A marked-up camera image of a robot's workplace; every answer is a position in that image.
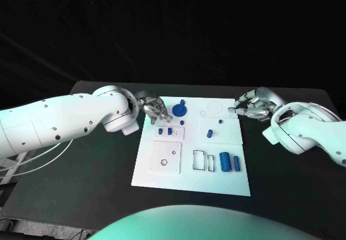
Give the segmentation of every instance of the table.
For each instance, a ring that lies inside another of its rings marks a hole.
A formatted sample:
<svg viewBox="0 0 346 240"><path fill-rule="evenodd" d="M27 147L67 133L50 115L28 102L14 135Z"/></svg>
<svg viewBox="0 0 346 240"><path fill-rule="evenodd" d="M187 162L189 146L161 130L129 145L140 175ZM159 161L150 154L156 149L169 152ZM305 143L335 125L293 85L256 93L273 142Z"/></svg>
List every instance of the table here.
<svg viewBox="0 0 346 240"><path fill-rule="evenodd" d="M80 81L71 93L116 85L133 93L162 96L237 98L254 87L136 84ZM336 112L321 89L273 88L287 101L315 102ZM140 127L145 113L138 118ZM74 140L61 158L25 175L3 207L3 217L87 229L146 209L168 205L205 205L270 218L323 239L346 236L346 168L315 147L302 155L272 145L263 136L269 123L240 116L251 197L132 186L142 130L125 136L99 126ZM28 169L63 151L63 144Z"/></svg>

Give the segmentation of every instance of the white cable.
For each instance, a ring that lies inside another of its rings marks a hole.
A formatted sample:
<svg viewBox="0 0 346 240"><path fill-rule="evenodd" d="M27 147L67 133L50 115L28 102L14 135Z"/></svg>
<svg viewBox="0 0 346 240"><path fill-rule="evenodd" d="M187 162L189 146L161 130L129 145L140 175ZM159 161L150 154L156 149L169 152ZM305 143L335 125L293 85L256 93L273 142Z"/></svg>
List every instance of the white cable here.
<svg viewBox="0 0 346 240"><path fill-rule="evenodd" d="M48 154L60 145L61 145L61 143L58 143L50 150L47 150L41 155L38 155L37 157L34 157L31 160L19 163L19 164L15 165L15 166L11 166L11 167L8 167L8 168L0 169L0 172L3 172L3 171L6 171L6 170L9 170L9 169L14 169L14 168L16 168L16 167L19 167L19 166L31 163L35 159L38 159L38 158L42 157L45 154Z"/></svg>
<svg viewBox="0 0 346 240"><path fill-rule="evenodd" d="M14 174L14 175L11 175L11 176L0 176L0 179L8 178L8 177L15 177L15 176L19 176L19 175L24 175L24 174L28 174L28 173L32 173L34 171L42 169L42 168L44 168L48 164L51 164L51 163L58 159L58 157L64 154L64 152L68 150L68 148L70 148L70 146L71 146L73 141L74 141L74 139L70 141L70 144L68 144L67 148L64 149L64 151L60 153L60 155L58 155L47 164L44 164L42 166L39 166L38 168L35 168L35 169L31 170L31 171L22 172L22 173L19 173L19 174Z"/></svg>

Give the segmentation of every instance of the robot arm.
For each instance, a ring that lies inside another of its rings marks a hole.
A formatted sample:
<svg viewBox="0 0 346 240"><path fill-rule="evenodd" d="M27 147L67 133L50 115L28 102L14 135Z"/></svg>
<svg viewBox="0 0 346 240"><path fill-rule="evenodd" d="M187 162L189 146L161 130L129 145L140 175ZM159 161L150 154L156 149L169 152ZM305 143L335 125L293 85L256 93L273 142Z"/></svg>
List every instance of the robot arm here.
<svg viewBox="0 0 346 240"><path fill-rule="evenodd" d="M237 108L247 100L249 109ZM328 108L315 103L287 103L266 87L241 96L234 106L228 108L230 112L261 122L272 119L272 126L263 132L272 144L282 143L296 154L319 146L334 161L346 167L346 121Z"/></svg>
<svg viewBox="0 0 346 240"><path fill-rule="evenodd" d="M93 95L80 93L52 97L0 111L0 159L88 135L103 123L109 132L125 135L140 129L140 109L153 108L153 118L171 121L158 95L145 101L117 86L100 88Z"/></svg>

